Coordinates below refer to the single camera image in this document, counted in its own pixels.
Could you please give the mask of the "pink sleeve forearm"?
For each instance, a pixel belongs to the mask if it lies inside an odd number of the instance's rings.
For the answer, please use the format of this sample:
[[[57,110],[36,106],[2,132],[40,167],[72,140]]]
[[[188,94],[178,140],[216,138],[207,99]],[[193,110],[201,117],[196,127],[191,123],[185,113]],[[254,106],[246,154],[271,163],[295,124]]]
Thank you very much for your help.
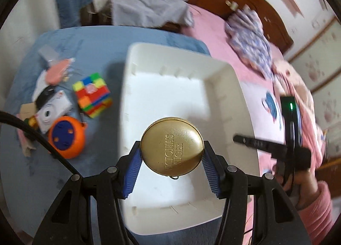
[[[329,187],[324,181],[317,184],[320,195],[312,204],[298,212],[312,244],[320,244],[334,225]]]

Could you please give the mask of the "person's right hand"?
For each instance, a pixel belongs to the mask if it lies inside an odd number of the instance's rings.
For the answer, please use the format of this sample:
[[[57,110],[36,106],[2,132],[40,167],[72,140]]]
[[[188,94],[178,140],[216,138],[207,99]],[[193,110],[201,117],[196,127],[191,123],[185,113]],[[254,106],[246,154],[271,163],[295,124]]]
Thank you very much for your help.
[[[289,191],[292,185],[299,187],[298,202],[295,205],[297,210],[307,208],[321,194],[318,188],[318,182],[310,171],[298,171],[295,175],[290,175],[286,184],[283,183],[284,179],[282,175],[278,173],[279,169],[277,165],[273,166],[272,171],[274,172],[275,179],[282,185],[284,191]]]

